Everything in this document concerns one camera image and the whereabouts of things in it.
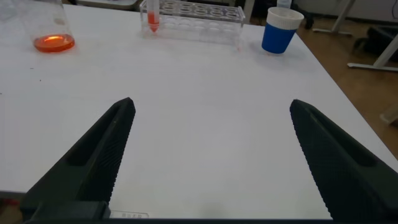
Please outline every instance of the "white table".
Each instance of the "white table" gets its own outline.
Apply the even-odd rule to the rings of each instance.
[[[264,28],[228,45],[149,40],[135,12],[65,6],[76,47],[34,50],[0,27],[0,190],[26,192],[117,100],[136,117],[112,210],[151,218],[330,218],[289,106],[316,106],[394,170],[398,162],[304,43],[266,55]]]
[[[346,6],[338,16],[335,24],[331,28],[331,30],[326,29],[312,29],[314,32],[327,32],[334,34],[344,34],[344,35],[352,35],[350,32],[340,31],[340,27],[349,11],[353,7],[355,0],[346,0]],[[350,68],[364,68],[364,69],[373,69],[373,70],[384,70],[390,72],[398,72],[397,67],[387,67],[386,63],[390,60],[391,56],[398,50],[398,35],[394,37],[391,43],[387,46],[387,48],[380,54],[379,58],[373,63],[373,65],[361,64],[361,63],[347,63]]]

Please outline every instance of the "test tube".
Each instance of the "test tube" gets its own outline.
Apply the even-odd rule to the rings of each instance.
[[[152,32],[159,28],[159,0],[147,0],[148,25]]]
[[[37,50],[61,52],[75,45],[61,0],[12,1]]]

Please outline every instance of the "blue cup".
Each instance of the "blue cup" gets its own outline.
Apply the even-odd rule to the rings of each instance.
[[[272,54],[284,53],[303,19],[303,14],[291,9],[269,8],[261,47]]]

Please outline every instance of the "glass beaker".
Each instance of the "glass beaker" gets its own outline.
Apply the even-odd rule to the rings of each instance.
[[[75,45],[61,0],[12,0],[33,46],[61,52]]]

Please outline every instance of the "test tube rack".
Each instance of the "test tube rack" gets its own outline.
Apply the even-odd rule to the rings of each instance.
[[[245,18],[241,7],[160,0],[159,28],[152,32],[146,6],[147,0],[143,0],[140,13],[144,37],[195,40],[239,47]]]

